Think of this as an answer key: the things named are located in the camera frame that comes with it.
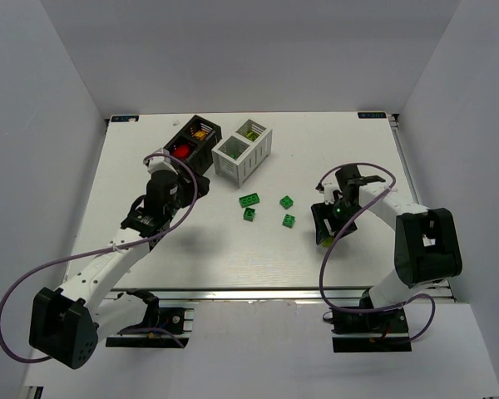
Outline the lime square lego brick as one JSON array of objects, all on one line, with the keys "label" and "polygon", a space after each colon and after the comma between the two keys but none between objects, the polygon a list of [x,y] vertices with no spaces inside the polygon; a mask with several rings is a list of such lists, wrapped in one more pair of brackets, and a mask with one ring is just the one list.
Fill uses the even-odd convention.
[{"label": "lime square lego brick", "polygon": [[332,242],[333,242],[333,238],[332,238],[332,237],[327,238],[327,239],[325,239],[325,240],[321,243],[321,246],[322,246],[323,248],[328,248],[328,247],[332,244]]}]

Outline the red curved lego brick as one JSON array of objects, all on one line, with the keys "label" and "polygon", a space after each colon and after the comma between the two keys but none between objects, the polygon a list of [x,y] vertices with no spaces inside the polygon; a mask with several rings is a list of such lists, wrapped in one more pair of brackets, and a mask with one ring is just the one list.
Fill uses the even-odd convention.
[{"label": "red curved lego brick", "polygon": [[172,151],[172,155],[179,160],[186,160],[192,154],[193,149],[188,144],[176,145]]}]

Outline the orange long lego brick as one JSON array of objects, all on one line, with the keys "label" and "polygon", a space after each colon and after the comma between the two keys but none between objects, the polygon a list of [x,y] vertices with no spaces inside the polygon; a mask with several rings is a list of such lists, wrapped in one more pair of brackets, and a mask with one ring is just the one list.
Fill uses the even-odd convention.
[{"label": "orange long lego brick", "polygon": [[203,140],[206,139],[206,137],[208,136],[208,134],[209,133],[207,131],[199,130],[199,131],[196,131],[192,136],[196,140],[203,141]]}]

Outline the green long lego brick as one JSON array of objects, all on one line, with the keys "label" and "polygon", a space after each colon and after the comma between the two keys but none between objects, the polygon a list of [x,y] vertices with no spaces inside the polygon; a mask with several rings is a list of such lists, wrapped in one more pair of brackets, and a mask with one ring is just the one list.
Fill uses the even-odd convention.
[{"label": "green long lego brick", "polygon": [[254,206],[260,202],[259,195],[257,193],[253,193],[250,195],[244,195],[239,197],[239,203],[242,208],[247,208]]}]

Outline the green upturned square lego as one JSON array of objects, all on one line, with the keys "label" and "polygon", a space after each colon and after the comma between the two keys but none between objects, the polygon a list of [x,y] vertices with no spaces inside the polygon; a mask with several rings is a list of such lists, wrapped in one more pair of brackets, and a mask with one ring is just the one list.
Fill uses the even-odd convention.
[{"label": "green upturned square lego", "polygon": [[256,210],[250,207],[246,207],[243,213],[243,219],[245,221],[253,222],[256,214]]}]

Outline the lime and green lego stack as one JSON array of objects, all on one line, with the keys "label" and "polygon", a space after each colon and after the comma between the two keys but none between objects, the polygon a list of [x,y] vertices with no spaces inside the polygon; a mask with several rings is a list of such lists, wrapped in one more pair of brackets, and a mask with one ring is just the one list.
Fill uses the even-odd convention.
[{"label": "lime and green lego stack", "polygon": [[249,131],[246,135],[245,138],[247,138],[250,141],[256,141],[259,138],[259,133]]}]

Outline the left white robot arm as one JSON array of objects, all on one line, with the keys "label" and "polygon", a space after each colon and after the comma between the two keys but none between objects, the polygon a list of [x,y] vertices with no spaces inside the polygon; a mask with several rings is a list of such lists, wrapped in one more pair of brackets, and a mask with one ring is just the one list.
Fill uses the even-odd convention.
[{"label": "left white robot arm", "polygon": [[121,222],[106,254],[98,254],[76,276],[58,288],[42,288],[33,300],[29,343],[50,358],[78,369],[96,345],[116,333],[167,333],[171,317],[162,314],[159,299],[132,288],[106,302],[105,296],[133,265],[170,229],[179,209],[209,193],[210,180],[193,173],[158,170],[144,195]]}]

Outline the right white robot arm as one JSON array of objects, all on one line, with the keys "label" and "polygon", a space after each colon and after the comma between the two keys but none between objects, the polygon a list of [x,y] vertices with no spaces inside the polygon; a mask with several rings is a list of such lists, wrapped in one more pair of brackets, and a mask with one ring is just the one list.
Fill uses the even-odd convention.
[{"label": "right white robot arm", "polygon": [[457,231],[448,209],[429,209],[400,194],[389,170],[379,167],[376,175],[362,175],[360,167],[360,162],[336,166],[329,171],[335,182],[321,179],[316,185],[324,200],[311,207],[315,241],[329,245],[320,268],[326,269],[339,240],[356,231],[357,219],[371,212],[394,232],[393,270],[356,308],[330,308],[341,313],[390,312],[420,298],[425,286],[461,274]]}]

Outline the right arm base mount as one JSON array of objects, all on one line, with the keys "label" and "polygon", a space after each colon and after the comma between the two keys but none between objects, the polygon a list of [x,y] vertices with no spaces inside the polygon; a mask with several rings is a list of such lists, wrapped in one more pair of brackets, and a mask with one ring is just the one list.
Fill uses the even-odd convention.
[{"label": "right arm base mount", "polygon": [[400,308],[381,313],[329,309],[322,319],[332,327],[335,353],[411,352],[408,323]]}]

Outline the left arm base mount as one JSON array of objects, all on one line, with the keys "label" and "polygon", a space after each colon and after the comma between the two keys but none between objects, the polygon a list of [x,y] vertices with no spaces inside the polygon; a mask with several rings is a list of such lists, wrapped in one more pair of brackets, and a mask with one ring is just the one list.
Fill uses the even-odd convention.
[{"label": "left arm base mount", "polygon": [[123,348],[180,348],[190,340],[194,309],[179,304],[166,304],[144,289],[130,289],[118,293],[117,298],[139,299],[146,306],[138,323],[125,327],[127,333],[117,333],[106,339],[106,347]]}]

